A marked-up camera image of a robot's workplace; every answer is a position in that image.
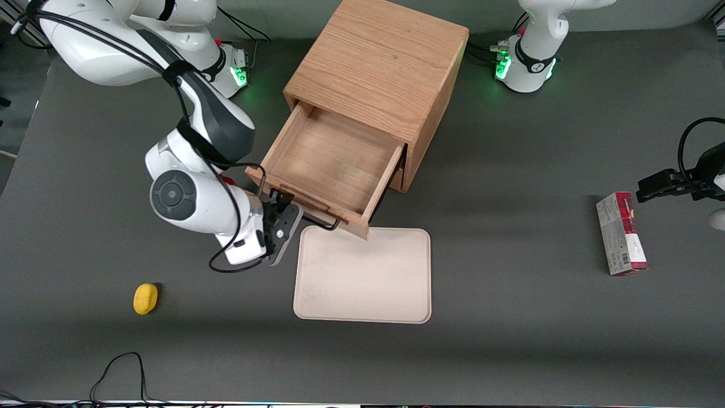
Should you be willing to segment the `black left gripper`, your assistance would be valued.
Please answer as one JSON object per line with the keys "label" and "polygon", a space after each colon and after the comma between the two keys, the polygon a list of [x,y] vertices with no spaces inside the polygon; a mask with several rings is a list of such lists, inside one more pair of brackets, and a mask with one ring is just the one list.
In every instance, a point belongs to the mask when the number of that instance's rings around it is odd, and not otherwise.
{"label": "black left gripper", "polygon": [[677,165],[682,178],[676,189],[673,181],[673,169],[664,169],[638,181],[637,201],[645,203],[658,197],[684,196],[691,194],[694,201],[710,198],[724,201],[723,187],[715,183],[718,176],[723,176],[724,145],[718,144],[702,153],[696,166],[686,170],[684,165],[684,146],[677,148]]}

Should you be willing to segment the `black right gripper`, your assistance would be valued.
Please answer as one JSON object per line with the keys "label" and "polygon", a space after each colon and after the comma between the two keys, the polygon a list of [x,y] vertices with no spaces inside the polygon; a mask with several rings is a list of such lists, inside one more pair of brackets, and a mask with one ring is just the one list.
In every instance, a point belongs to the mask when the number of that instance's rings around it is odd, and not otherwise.
{"label": "black right gripper", "polygon": [[270,189],[267,201],[262,201],[263,235],[267,248],[265,260],[276,260],[282,252],[285,243],[285,232],[279,227],[279,224],[283,211],[292,204],[294,198],[293,194]]}

